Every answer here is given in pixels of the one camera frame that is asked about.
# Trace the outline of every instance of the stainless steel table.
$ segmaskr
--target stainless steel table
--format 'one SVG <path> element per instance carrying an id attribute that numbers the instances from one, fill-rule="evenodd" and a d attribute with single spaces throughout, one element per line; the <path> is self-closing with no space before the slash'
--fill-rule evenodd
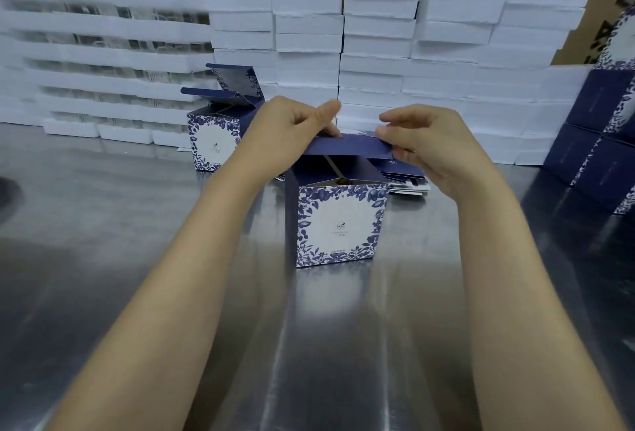
<path id="1" fill-rule="evenodd" d="M 537 169 L 502 171 L 635 422 L 634 227 Z M 207 177 L 173 148 L 0 125 L 0 429 L 42 425 Z M 374 260 L 296 272 L 284 260 L 282 186 L 267 185 L 244 225 L 186 429 L 214 422 L 480 429 L 453 202 L 436 188 L 425 201 L 391 198 Z"/>

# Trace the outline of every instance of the forearm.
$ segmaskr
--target forearm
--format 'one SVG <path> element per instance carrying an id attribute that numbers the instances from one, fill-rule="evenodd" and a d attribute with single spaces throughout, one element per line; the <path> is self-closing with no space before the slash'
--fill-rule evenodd
<path id="1" fill-rule="evenodd" d="M 49 430 L 180 430 L 211 348 L 259 186 L 226 165 L 99 344 Z"/>
<path id="2" fill-rule="evenodd" d="M 474 186 L 458 211 L 484 429 L 623 429 L 502 176 Z"/>

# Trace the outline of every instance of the person's right hand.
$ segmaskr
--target person's right hand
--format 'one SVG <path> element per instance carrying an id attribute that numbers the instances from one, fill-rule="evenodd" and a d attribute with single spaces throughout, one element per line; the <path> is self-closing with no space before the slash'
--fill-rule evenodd
<path id="1" fill-rule="evenodd" d="M 379 116 L 379 138 L 393 146 L 396 159 L 421 168 L 454 200 L 487 182 L 497 170 L 461 116 L 447 108 L 411 105 Z"/>

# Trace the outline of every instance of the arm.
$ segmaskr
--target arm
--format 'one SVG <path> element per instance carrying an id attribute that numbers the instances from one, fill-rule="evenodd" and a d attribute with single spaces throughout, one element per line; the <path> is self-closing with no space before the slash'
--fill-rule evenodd
<path id="1" fill-rule="evenodd" d="M 377 134 L 456 201 L 483 428 L 625 430 L 514 193 L 452 110 L 386 112 Z"/>
<path id="2" fill-rule="evenodd" d="M 255 195 L 287 170 L 337 101 L 315 109 L 276 98 L 213 175 L 163 258 L 93 352 L 48 431 L 183 427 L 210 353 L 242 222 Z"/>

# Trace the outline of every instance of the shiny metal surface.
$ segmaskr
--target shiny metal surface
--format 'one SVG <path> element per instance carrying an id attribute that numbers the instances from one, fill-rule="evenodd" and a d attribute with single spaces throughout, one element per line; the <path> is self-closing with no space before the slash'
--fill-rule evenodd
<path id="1" fill-rule="evenodd" d="M 635 422 L 633 226 L 536 169 L 502 170 Z M 0 429 L 41 425 L 206 177 L 172 148 L 0 125 Z M 436 188 L 425 202 L 392 198 L 374 260 L 295 272 L 282 186 L 267 185 L 185 429 L 435 430 L 437 419 L 480 429 L 453 202 Z"/>

